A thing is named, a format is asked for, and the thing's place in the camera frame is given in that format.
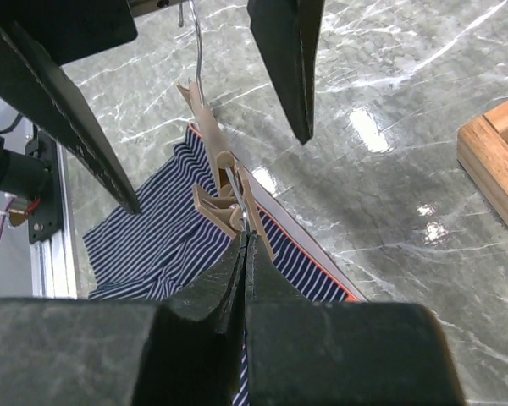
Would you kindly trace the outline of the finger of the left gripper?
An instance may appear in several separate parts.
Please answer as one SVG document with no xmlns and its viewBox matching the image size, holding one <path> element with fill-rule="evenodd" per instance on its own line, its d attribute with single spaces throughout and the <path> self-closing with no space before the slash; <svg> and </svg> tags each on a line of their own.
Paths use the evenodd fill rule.
<svg viewBox="0 0 508 406">
<path fill-rule="evenodd" d="M 251 33 L 294 133 L 314 133 L 315 68 L 324 0 L 250 0 Z"/>
<path fill-rule="evenodd" d="M 0 23 L 0 97 L 82 163 L 127 211 L 135 191 L 79 88 L 18 24 Z"/>
</svg>

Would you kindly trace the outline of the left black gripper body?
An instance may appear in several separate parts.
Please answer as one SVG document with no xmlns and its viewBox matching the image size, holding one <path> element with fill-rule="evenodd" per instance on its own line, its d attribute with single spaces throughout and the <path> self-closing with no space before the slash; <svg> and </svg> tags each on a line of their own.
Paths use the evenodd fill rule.
<svg viewBox="0 0 508 406">
<path fill-rule="evenodd" d="M 63 65 L 133 41 L 129 4 L 113 0 L 0 1 L 0 25 L 19 25 Z"/>
</svg>

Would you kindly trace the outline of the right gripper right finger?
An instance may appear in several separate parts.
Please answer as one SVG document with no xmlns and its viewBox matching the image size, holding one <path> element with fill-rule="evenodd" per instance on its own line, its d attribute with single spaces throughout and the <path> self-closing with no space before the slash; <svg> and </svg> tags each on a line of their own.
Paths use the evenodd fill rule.
<svg viewBox="0 0 508 406">
<path fill-rule="evenodd" d="M 248 392 L 254 405 L 463 405 L 434 314 L 420 304 L 313 302 L 246 248 Z"/>
</svg>

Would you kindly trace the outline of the wooden drying rack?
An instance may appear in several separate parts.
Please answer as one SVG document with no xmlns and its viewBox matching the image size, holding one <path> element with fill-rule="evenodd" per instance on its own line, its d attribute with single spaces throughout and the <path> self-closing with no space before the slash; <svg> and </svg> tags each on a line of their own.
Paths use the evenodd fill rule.
<svg viewBox="0 0 508 406">
<path fill-rule="evenodd" d="M 508 226 L 508 100 L 463 125 L 457 159 Z"/>
</svg>

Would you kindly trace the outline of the striped navy underwear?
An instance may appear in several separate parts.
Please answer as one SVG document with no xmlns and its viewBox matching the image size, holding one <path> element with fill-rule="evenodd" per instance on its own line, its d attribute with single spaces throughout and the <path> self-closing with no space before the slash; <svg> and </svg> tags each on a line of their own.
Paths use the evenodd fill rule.
<svg viewBox="0 0 508 406">
<path fill-rule="evenodd" d="M 137 190 L 142 214 L 133 216 L 117 207 L 84 235 L 97 283 L 89 299 L 162 301 L 218 262 L 233 238 L 194 207 L 194 184 L 217 195 L 201 135 L 191 123 L 171 158 Z M 358 301 L 356 294 L 300 247 L 297 238 L 285 232 L 283 222 L 268 209 L 259 207 L 258 212 L 273 263 L 294 288 L 315 302 Z M 166 335 L 157 326 L 143 354 L 144 367 L 162 367 L 158 355 L 185 360 L 186 350 L 157 343 Z"/>
</svg>

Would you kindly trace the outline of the wooden clip hanger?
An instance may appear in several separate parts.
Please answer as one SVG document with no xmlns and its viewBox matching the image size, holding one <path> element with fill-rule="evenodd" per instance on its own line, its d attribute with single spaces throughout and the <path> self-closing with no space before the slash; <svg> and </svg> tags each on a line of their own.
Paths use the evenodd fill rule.
<svg viewBox="0 0 508 406">
<path fill-rule="evenodd" d="M 196 32 L 196 79 L 187 86 L 176 85 L 194 114 L 203 141 L 209 167 L 217 188 L 211 196 L 198 184 L 192 187 L 195 208 L 231 238 L 241 231 L 254 231 L 265 244 L 269 258 L 274 258 L 268 236 L 262 225 L 243 164 L 231 152 L 202 88 L 203 43 L 201 24 L 194 2 L 188 2 Z"/>
</svg>

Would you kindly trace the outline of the aluminium mounting rail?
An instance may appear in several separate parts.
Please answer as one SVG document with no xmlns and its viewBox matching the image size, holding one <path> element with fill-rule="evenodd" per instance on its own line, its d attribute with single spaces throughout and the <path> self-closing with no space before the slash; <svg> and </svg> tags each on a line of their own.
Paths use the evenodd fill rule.
<svg viewBox="0 0 508 406">
<path fill-rule="evenodd" d="M 66 150 L 53 145 L 51 152 L 56 156 L 53 168 L 58 173 L 63 225 L 48 239 L 30 246 L 32 293 L 37 297 L 76 299 L 80 282 Z"/>
</svg>

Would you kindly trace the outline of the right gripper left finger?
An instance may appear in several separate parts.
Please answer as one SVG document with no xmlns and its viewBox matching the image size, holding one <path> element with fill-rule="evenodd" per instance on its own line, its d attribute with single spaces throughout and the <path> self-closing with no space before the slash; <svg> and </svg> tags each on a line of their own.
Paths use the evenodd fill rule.
<svg viewBox="0 0 508 406">
<path fill-rule="evenodd" d="M 0 298 L 0 405 L 229 405 L 240 390 L 246 237 L 176 294 Z"/>
</svg>

